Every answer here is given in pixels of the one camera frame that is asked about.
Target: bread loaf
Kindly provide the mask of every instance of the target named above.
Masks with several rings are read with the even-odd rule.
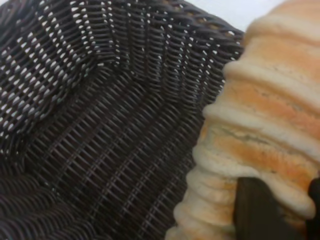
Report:
[[[320,1],[289,0],[247,30],[245,51],[203,115],[196,167],[166,240],[234,239],[238,177],[267,183],[284,217],[313,218],[308,196],[320,169]]]

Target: bread slice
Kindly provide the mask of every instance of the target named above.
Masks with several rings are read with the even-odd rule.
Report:
[[[239,61],[203,115],[196,167],[166,240],[235,237],[237,178],[270,187],[283,217],[304,231],[315,215],[308,196],[320,170],[320,1],[289,0],[251,24]]]

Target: white background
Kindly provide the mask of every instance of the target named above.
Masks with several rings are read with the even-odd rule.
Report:
[[[187,0],[245,31],[254,19],[266,14],[284,0]]]

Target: woven wicker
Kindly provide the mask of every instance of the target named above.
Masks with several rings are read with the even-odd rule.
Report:
[[[163,239],[241,37],[182,0],[5,3],[0,239]]]

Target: wicker basket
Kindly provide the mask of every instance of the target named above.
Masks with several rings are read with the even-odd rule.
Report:
[[[242,33],[182,0],[11,0],[0,33],[0,239],[163,239]]]

